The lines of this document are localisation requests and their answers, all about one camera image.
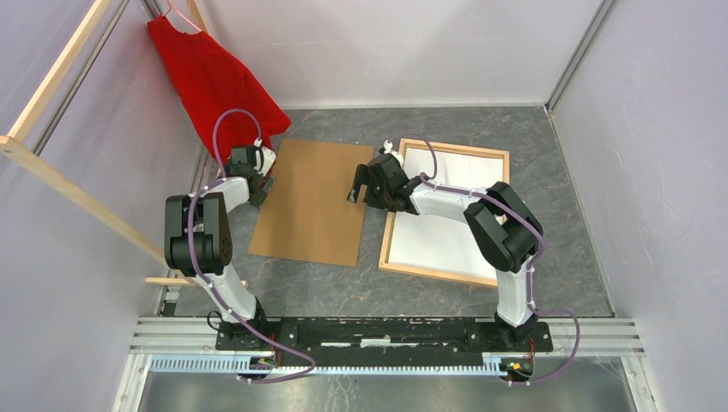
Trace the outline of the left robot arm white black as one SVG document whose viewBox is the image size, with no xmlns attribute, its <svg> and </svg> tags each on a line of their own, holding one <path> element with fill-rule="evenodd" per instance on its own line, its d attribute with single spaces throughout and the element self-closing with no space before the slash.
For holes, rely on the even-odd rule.
<svg viewBox="0 0 728 412">
<path fill-rule="evenodd" d="M 221 348 L 260 349 L 270 338 L 264 310 L 232 265 L 229 213 L 249 203 L 260 206 L 274 178 L 275 152 L 265 146 L 235 147 L 221 175 L 165 204 L 164 256 L 167 266 L 205 290 L 214 301 Z"/>
</svg>

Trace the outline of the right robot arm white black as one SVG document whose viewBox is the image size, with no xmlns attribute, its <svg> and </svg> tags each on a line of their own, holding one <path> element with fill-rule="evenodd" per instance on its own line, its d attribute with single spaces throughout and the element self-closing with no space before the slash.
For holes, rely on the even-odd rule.
<svg viewBox="0 0 728 412">
<path fill-rule="evenodd" d="M 535 262 L 545 246 L 543 228 L 515 190 L 498 181 L 487 189 L 444 185 L 433 175 L 409 177 L 392 153 L 355 169 L 348 200 L 387 212 L 435 215 L 465 224 L 494 268 L 499 294 L 494 315 L 497 342 L 507 350 L 526 344 L 538 321 L 533 298 Z"/>
</svg>

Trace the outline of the brown cardboard backing board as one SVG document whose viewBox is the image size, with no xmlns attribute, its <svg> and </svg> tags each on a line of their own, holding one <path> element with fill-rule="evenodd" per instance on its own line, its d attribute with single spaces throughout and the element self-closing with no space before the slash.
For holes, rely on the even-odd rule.
<svg viewBox="0 0 728 412">
<path fill-rule="evenodd" d="M 321 264 L 355 266 L 365 208 L 349 192 L 358 165 L 374 147 L 285 138 L 276 179 L 260 208 L 248 253 Z"/>
</svg>

